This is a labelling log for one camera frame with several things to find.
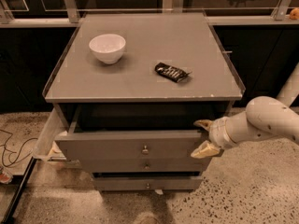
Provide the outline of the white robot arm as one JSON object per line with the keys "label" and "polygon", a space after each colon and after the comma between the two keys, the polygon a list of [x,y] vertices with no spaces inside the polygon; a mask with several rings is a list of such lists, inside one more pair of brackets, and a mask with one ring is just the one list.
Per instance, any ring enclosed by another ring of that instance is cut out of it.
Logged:
{"label": "white robot arm", "polygon": [[243,112],[231,117],[197,120],[194,125],[208,131],[208,139],[192,152],[191,157],[212,157],[243,142],[259,142],[277,136],[299,144],[299,115],[290,109],[298,94],[299,64],[277,98],[259,96],[250,100]]}

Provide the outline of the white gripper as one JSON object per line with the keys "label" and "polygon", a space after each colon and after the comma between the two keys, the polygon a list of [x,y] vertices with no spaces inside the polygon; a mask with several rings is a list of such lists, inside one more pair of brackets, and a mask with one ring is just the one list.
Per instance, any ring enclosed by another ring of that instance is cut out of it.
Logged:
{"label": "white gripper", "polygon": [[215,119],[214,121],[209,119],[196,120],[193,125],[201,127],[206,131],[209,131],[209,141],[204,141],[198,148],[192,153],[191,157],[195,159],[203,159],[206,157],[212,157],[218,155],[221,149],[230,149],[236,147],[236,143],[231,139],[226,130],[227,117]]}

